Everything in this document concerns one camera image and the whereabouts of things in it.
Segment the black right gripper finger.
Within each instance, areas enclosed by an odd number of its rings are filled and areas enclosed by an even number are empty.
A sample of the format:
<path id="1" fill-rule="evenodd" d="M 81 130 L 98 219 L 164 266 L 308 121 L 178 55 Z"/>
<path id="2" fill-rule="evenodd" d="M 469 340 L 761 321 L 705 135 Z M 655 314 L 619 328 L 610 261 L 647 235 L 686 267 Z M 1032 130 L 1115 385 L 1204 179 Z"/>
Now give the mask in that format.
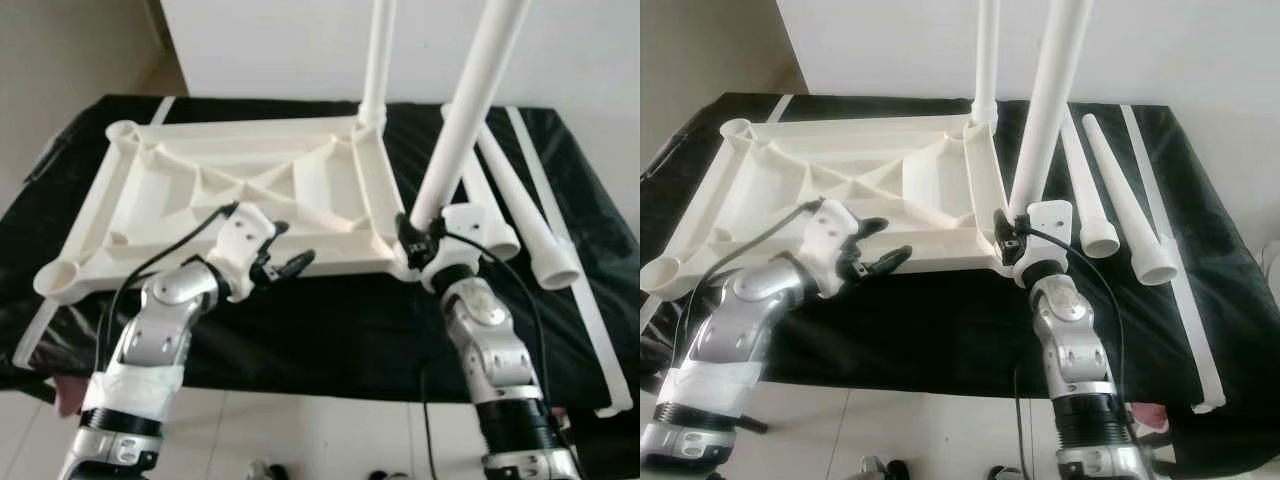
<path id="1" fill-rule="evenodd" d="M 993 228 L 1000 262 L 1011 268 L 1016 262 L 1016 228 L 1002 209 L 993 214 Z"/>
<path id="2" fill-rule="evenodd" d="M 396 215 L 397 239 L 404 252 L 408 268 L 424 268 L 428 264 L 428 237 L 413 227 L 410 215 Z"/>

